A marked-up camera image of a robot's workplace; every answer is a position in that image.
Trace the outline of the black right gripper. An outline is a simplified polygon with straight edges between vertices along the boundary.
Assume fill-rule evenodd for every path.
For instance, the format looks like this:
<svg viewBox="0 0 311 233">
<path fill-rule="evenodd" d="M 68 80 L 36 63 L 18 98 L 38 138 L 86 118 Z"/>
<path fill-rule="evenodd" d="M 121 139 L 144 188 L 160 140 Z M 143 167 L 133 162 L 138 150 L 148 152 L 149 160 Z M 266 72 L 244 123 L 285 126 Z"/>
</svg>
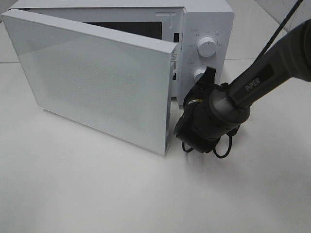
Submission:
<svg viewBox="0 0 311 233">
<path fill-rule="evenodd" d="M 194 110 L 208 96 L 215 85 L 216 69 L 207 67 L 204 74 L 185 96 L 183 114 L 175 126 L 175 135 L 181 140 L 182 150 L 190 153 L 196 150 L 200 153 L 213 151 L 220 141 L 219 139 L 205 139 L 194 127 Z"/>
</svg>

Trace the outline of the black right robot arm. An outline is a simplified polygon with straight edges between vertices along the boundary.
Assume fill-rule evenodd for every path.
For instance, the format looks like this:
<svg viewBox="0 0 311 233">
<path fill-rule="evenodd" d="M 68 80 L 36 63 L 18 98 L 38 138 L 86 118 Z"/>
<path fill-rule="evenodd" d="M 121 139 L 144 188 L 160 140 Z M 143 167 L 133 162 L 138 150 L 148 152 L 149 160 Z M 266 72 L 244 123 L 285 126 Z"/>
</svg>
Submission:
<svg viewBox="0 0 311 233">
<path fill-rule="evenodd" d="M 214 152 L 223 135 L 232 138 L 250 116 L 251 105 L 287 81 L 311 80 L 311 22 L 278 40 L 231 83 L 217 85 L 207 67 L 184 99 L 173 133 L 189 151 Z"/>
</svg>

